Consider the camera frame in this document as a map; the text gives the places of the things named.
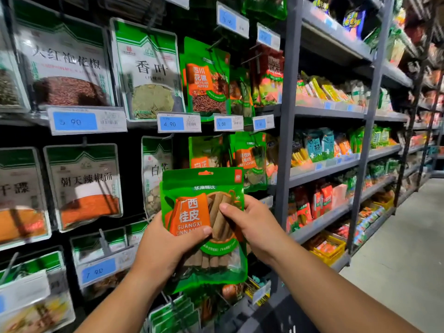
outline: store aisle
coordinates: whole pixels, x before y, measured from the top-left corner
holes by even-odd
[[[425,333],[444,327],[444,179],[410,196],[341,275]]]

